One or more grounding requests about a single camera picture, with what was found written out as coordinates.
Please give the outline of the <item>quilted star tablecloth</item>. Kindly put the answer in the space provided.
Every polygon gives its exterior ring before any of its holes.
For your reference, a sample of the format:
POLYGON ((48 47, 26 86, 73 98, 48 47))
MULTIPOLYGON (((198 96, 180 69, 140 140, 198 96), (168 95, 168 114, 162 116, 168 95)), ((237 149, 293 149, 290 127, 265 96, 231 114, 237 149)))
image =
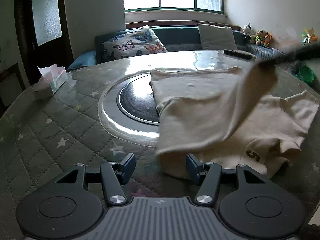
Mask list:
MULTIPOLYGON (((1 239, 296 239, 319 202, 319 108, 297 159, 272 177, 246 164, 222 167, 214 205, 196 205, 189 177, 163 172, 159 125, 132 120, 117 106, 120 83, 169 73, 239 67, 260 61, 223 51, 129 57, 75 70, 57 92, 36 100, 26 89, 1 117, 1 239), (122 186, 125 205, 107 205, 100 165, 136 155, 122 186)), ((272 96, 307 91, 275 65, 272 96)))

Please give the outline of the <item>grey square pillow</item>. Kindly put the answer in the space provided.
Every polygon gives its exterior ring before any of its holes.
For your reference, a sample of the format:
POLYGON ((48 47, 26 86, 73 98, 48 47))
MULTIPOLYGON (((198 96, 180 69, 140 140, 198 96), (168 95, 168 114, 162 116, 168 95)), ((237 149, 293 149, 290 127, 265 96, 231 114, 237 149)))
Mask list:
POLYGON ((199 23, 198 29, 203 50, 237 50, 231 27, 199 23))

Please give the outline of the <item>black remote control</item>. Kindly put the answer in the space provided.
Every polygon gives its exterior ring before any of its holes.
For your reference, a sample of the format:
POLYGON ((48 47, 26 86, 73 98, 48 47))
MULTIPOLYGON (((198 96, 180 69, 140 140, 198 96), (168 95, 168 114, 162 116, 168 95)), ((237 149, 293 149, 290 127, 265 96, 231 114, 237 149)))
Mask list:
POLYGON ((252 55, 249 55, 249 54, 246 54, 246 53, 243 53, 243 52, 239 52, 237 50, 228 50, 228 49, 225 49, 223 51, 223 53, 227 56, 231 56, 231 57, 237 57, 239 59, 243 59, 243 60, 247 60, 247 61, 251 61, 254 59, 254 56, 252 55))

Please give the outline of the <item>butterfly print pillow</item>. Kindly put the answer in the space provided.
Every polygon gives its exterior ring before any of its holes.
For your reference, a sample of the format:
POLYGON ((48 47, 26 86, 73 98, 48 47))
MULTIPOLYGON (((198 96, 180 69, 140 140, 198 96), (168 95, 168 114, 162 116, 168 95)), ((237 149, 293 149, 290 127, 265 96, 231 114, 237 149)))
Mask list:
POLYGON ((168 52, 148 25, 119 34, 103 42, 103 49, 103 57, 106 61, 168 52))

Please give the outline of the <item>cream beige shirt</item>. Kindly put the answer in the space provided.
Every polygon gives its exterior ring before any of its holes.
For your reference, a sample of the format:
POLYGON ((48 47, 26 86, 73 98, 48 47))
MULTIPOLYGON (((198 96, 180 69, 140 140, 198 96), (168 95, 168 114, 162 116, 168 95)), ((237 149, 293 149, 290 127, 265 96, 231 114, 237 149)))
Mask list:
POLYGON ((150 85, 159 112, 156 157, 164 173, 187 178, 185 158, 234 169, 246 164, 272 177, 301 152, 319 108, 307 91, 270 94, 273 69, 254 66, 169 73, 152 70, 150 85))

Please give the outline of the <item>round black table inset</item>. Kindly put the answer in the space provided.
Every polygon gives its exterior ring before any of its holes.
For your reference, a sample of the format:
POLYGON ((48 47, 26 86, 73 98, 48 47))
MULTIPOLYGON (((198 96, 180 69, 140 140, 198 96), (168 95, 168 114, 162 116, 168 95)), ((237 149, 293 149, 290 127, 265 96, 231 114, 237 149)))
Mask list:
POLYGON ((158 111, 150 81, 150 73, 144 73, 121 82, 117 106, 132 120, 158 126, 158 111))

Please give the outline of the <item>orange plush toy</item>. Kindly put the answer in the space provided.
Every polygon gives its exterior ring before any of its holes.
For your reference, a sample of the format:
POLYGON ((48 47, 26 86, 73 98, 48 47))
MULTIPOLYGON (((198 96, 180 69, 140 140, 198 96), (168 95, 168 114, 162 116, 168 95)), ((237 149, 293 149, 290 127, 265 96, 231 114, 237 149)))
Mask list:
POLYGON ((263 47, 264 48, 270 48, 271 43, 273 42, 273 36, 271 33, 266 33, 265 37, 264 37, 264 43, 263 43, 263 47))

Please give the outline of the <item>blue corner sofa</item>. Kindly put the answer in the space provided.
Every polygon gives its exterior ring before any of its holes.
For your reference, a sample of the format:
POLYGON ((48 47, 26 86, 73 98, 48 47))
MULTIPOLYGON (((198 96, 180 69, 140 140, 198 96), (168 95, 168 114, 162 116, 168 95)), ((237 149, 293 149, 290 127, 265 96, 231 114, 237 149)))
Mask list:
MULTIPOLYGON (((197 26, 159 26, 151 27, 151 29, 155 32, 169 52, 202 50, 197 26)), ((103 43, 131 31, 132 29, 126 29, 124 31, 95 37, 95 49, 84 51, 80 54, 80 56, 78 56, 67 68, 67 71, 94 66, 96 64, 114 60, 114 56, 106 55, 103 43)), ((249 43, 249 39, 245 37, 244 33, 238 30, 233 31, 233 36, 235 44, 239 50, 247 51, 261 59, 271 59, 273 56, 280 54, 280 51, 276 49, 265 48, 249 43)))

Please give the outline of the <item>dark wooden door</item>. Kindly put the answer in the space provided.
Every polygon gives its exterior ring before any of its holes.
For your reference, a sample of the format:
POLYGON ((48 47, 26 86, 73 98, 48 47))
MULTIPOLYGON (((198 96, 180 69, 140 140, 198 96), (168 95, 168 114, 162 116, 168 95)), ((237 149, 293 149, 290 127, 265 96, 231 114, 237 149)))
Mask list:
POLYGON ((68 67, 74 60, 64 0, 14 0, 16 35, 30 85, 40 79, 39 68, 68 67))

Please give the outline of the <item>tissue box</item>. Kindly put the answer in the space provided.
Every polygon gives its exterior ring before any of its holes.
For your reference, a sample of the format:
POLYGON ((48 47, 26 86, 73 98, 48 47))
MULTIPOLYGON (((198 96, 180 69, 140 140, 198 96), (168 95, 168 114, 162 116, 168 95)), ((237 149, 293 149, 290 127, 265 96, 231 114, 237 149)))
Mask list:
POLYGON ((63 66, 53 64, 50 67, 38 67, 38 70, 41 77, 39 81, 31 87, 36 100, 53 96, 67 81, 66 69, 63 66))

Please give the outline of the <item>cow plush toy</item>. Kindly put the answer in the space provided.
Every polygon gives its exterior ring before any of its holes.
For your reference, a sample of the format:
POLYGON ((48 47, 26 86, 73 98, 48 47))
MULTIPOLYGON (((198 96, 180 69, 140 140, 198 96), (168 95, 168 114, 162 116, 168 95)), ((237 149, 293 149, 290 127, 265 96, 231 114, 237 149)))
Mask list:
POLYGON ((242 31, 243 31, 243 33, 245 35, 245 38, 246 38, 247 42, 251 43, 252 42, 252 37, 253 37, 251 24, 250 23, 246 24, 243 27, 242 31))

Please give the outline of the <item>green plastic basin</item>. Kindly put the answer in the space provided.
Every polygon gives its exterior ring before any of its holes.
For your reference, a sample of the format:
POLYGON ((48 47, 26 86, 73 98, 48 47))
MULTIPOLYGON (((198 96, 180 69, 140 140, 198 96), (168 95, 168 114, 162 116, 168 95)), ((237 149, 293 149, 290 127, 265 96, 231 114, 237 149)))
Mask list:
POLYGON ((312 83, 315 79, 313 71, 306 65, 299 68, 298 77, 305 83, 312 83))

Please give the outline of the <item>yellow green plush toy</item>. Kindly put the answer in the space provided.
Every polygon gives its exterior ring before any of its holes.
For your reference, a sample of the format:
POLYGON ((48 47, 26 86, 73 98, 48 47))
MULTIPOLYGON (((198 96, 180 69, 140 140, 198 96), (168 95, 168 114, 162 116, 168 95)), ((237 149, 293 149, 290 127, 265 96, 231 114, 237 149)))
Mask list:
POLYGON ((255 44, 257 46, 263 46, 266 36, 266 31, 264 29, 258 31, 255 35, 255 44))

